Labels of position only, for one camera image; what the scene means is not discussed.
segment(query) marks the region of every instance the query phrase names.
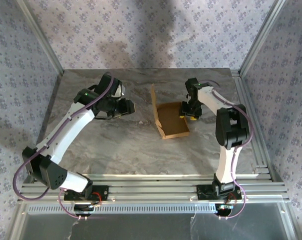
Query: black mounting plate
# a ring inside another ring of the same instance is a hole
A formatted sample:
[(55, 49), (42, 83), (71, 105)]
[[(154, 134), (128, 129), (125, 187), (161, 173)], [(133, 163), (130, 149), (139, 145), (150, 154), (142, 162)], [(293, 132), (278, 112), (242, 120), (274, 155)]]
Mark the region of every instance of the black mounting plate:
[[(109, 186), (107, 185), (93, 185), (92, 186), (92, 193), (99, 193), (101, 196), (102, 201), (106, 201), (107, 197), (109, 195)], [(76, 195), (76, 192), (74, 191), (66, 191), (64, 194), (64, 201), (92, 201), (92, 200), (97, 200), (99, 199), (97, 195), (91, 195), (92, 199), (82, 199), (78, 195)]]
[(197, 185), (196, 186), (196, 193), (197, 199), (200, 200), (227, 200), (230, 193), (232, 193), (236, 200), (241, 200), (241, 190), (238, 186), (235, 186), (234, 191), (227, 192), (225, 194), (216, 196), (215, 192), (213, 191), (212, 185)]

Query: cardboard box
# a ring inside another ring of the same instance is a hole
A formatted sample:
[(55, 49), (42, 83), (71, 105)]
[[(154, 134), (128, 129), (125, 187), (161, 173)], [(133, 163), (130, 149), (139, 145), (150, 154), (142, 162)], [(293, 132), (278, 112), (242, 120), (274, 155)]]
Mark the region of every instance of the cardboard box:
[(179, 117), (182, 102), (168, 102), (156, 104), (154, 85), (151, 86), (151, 98), (154, 112), (154, 120), (162, 139), (172, 139), (188, 136), (186, 118)]

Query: gray marble table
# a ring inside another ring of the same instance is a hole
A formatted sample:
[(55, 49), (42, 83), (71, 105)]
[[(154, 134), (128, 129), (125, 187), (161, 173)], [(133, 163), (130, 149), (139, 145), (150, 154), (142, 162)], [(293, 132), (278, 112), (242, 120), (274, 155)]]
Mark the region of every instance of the gray marble table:
[[(125, 97), (136, 113), (108, 121), (93, 120), (66, 151), (61, 166), (83, 174), (213, 174), (220, 147), (215, 139), (215, 116), (203, 106), (198, 121), (188, 121), (190, 135), (162, 140), (154, 124), (150, 88), (155, 85), (157, 103), (185, 101), (188, 78), (214, 80), (219, 93), (238, 103), (228, 68), (213, 69), (112, 69), (123, 81)], [(66, 70), (53, 105), (45, 135), (70, 108), (77, 93), (99, 83), (105, 70)], [(242, 150), (237, 173), (251, 174), (255, 168), (251, 146)]]

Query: patterned wall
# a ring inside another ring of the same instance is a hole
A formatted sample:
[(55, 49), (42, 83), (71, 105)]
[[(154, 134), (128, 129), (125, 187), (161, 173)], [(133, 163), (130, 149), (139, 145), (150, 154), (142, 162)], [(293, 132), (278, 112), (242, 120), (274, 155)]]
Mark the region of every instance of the patterned wall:
[(302, 229), (302, 0), (288, 0), (245, 80)]
[(56, 77), (14, 1), (0, 0), (0, 239), (16, 203), (13, 174), (35, 145)]
[(28, 0), (65, 69), (239, 69), (274, 0)]

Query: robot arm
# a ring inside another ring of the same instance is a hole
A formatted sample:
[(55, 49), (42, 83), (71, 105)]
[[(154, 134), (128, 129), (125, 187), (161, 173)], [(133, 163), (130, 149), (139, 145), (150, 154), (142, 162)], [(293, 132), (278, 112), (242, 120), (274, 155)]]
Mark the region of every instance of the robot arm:
[(99, 85), (85, 88), (78, 93), (71, 105), (68, 113), (55, 129), (40, 142), (35, 149), (26, 147), (23, 152), (23, 160), (26, 162), (39, 149), (45, 149), (29, 164), (26, 165), (29, 173), (38, 181), (46, 185), (50, 189), (64, 188), (78, 193), (79, 197), (88, 200), (92, 196), (92, 181), (79, 173), (73, 173), (59, 166), (62, 157), (70, 144), (81, 132), (81, 130), (96, 116), (99, 112), (107, 113), (107, 118), (116, 118), (135, 112), (132, 101), (125, 98), (120, 99), (124, 95), (124, 87), (118, 79), (114, 79), (113, 85), (109, 92), (95, 104), (81, 113), (74, 114), (95, 100), (110, 83), (110, 77), (104, 75)]
[[(233, 165), (233, 169), (236, 169), (238, 156), (242, 150), (242, 147), (238, 147), (235, 152), (235, 147), (240, 146), (250, 135), (247, 119), (235, 108), (225, 104), (229, 101), (220, 94), (213, 93), (215, 90), (209, 83), (199, 83), (196, 78), (191, 78), (185, 82), (185, 86), (191, 99), (182, 102), (180, 116), (190, 116), (192, 120), (197, 120), (202, 115), (202, 104), (216, 115), (215, 135), (221, 151), (213, 188), (216, 195), (231, 192), (235, 187), (231, 167)], [(242, 104), (236, 106), (246, 112)]]

